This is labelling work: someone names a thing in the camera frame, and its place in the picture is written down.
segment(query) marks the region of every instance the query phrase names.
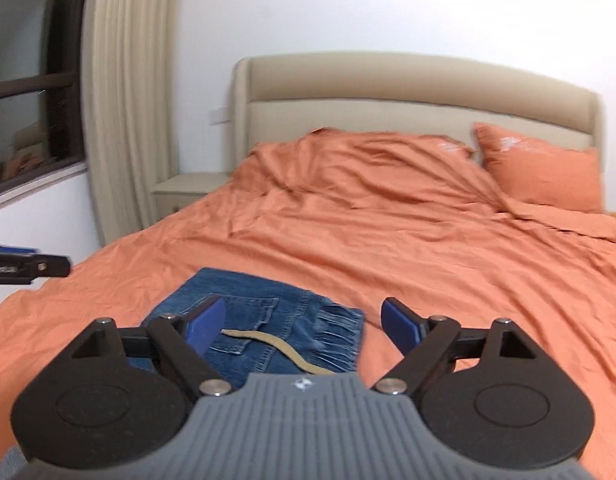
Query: white switch plate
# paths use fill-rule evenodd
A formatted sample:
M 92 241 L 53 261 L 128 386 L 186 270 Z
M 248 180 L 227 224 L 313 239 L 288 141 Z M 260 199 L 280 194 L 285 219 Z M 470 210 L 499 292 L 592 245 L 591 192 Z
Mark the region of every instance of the white switch plate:
M 210 124 L 221 124 L 230 121 L 230 107 L 213 108 L 210 110 Z

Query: curtain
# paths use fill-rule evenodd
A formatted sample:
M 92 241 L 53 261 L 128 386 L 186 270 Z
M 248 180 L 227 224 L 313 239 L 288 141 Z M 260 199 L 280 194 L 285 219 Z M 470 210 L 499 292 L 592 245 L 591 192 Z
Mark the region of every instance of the curtain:
M 170 117 L 177 0 L 86 0 L 83 127 L 102 243 L 157 221 L 155 184 L 178 174 Z

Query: beige headboard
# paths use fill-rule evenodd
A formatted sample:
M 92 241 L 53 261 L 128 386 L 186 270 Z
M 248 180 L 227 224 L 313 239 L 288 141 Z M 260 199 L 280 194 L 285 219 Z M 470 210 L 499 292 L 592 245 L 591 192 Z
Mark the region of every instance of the beige headboard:
M 443 134 L 474 147 L 475 121 L 566 148 L 603 148 L 597 94 L 503 66 L 419 54 L 322 52 L 247 57 L 235 69 L 237 164 L 257 142 L 296 139 L 322 126 Z

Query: metal pin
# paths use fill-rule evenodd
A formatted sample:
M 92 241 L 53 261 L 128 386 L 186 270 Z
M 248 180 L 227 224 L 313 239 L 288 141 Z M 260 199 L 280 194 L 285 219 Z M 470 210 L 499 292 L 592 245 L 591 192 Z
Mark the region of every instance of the metal pin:
M 399 395 L 408 389 L 406 381 L 394 377 L 380 379 L 374 388 L 385 395 Z
M 230 393 L 232 386 L 223 379 L 208 379 L 199 385 L 199 391 L 206 396 L 220 397 Z

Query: orange blanket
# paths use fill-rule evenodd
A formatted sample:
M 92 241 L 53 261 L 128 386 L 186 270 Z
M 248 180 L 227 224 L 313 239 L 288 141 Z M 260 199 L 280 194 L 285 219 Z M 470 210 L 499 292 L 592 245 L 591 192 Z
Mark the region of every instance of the orange blanket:
M 0 457 L 16 395 L 77 332 L 99 316 L 137 325 L 204 266 L 362 308 L 367 384 L 401 357 L 380 330 L 386 296 L 464 326 L 513 318 L 592 400 L 582 462 L 616 479 L 616 221 L 515 202 L 421 137 L 329 130 L 258 146 L 204 200 L 4 301 Z

